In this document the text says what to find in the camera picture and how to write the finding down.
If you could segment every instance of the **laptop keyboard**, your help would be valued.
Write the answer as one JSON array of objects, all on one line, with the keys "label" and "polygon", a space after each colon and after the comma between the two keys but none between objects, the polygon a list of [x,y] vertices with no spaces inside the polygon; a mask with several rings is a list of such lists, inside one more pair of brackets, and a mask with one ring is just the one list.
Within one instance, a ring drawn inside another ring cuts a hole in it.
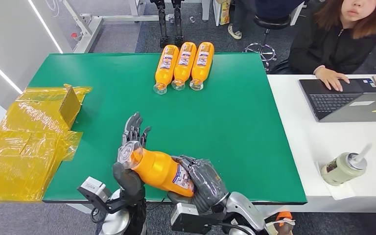
[{"label": "laptop keyboard", "polygon": [[359,94],[311,94],[309,95],[319,113],[332,113],[348,104]]}]

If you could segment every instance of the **stool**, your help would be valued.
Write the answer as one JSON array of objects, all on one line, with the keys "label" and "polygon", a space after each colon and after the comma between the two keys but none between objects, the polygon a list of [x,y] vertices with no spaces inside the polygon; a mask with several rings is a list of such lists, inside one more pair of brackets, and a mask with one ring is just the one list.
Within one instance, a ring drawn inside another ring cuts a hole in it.
[{"label": "stool", "polygon": [[253,19],[254,23],[257,24],[258,26],[265,28],[266,31],[264,32],[264,38],[263,42],[261,43],[251,43],[248,45],[244,51],[245,52],[254,52],[254,53],[259,53],[261,60],[263,61],[263,65],[266,71],[269,71],[269,61],[276,61],[276,52],[271,47],[270,45],[266,44],[267,41],[267,35],[269,35],[269,32],[271,29],[273,30],[279,30],[279,29],[284,29],[289,26],[291,17],[290,15],[279,18],[279,19],[267,19],[267,18],[262,18],[259,16],[255,16]]}]

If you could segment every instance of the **bottle cap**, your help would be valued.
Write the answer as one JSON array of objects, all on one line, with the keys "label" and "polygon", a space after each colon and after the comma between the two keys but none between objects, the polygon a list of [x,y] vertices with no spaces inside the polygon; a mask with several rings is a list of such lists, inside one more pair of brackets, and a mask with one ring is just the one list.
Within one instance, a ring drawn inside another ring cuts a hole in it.
[{"label": "bottle cap", "polygon": [[364,170],[367,168],[367,160],[365,158],[359,159],[359,154],[350,153],[347,155],[348,166],[355,170]]},{"label": "bottle cap", "polygon": [[181,80],[173,80],[171,85],[177,91],[182,91],[183,89],[185,89],[185,82]]},{"label": "bottle cap", "polygon": [[117,153],[117,161],[125,169],[136,167],[143,157],[143,149],[139,141],[129,141],[120,147]]},{"label": "bottle cap", "polygon": [[165,94],[167,89],[166,89],[166,85],[164,83],[157,83],[153,86],[153,90],[157,93],[157,94]]},{"label": "bottle cap", "polygon": [[203,89],[204,84],[202,83],[201,80],[195,79],[195,80],[192,80],[192,81],[189,83],[189,86],[190,86],[194,91],[200,91],[200,90]]},{"label": "bottle cap", "polygon": [[367,160],[365,160],[365,155],[370,151],[373,145],[368,143],[362,150],[360,154],[350,153],[347,156],[347,162],[351,168],[358,170],[363,170],[367,167]]}]

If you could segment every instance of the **gray robot glove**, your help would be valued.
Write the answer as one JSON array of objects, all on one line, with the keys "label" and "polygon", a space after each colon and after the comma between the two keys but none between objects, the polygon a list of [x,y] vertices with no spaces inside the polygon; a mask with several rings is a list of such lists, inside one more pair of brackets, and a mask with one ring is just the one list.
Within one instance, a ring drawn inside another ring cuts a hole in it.
[{"label": "gray robot glove", "polygon": [[[150,126],[146,127],[142,135],[140,135],[142,121],[143,119],[138,112],[130,116],[126,121],[122,134],[122,145],[118,149],[118,153],[120,153],[121,148],[129,141],[139,141],[143,147],[145,146]],[[137,195],[144,185],[144,182],[136,172],[131,169],[125,169],[119,162],[113,164],[113,176],[129,195]]]},{"label": "gray robot glove", "polygon": [[194,197],[192,198],[168,192],[168,198],[172,203],[194,204],[201,214],[207,212],[212,206],[221,202],[228,195],[224,182],[210,161],[184,155],[178,157],[172,156],[172,159],[188,171],[196,188]]}]

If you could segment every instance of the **sneaker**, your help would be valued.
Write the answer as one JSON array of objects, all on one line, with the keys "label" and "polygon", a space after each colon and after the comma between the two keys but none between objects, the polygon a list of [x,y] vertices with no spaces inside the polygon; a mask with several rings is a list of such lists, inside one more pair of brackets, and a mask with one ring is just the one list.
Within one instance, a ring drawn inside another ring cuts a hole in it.
[{"label": "sneaker", "polygon": [[228,33],[235,39],[239,40],[241,39],[242,33],[240,31],[233,32],[233,24],[228,25]]}]

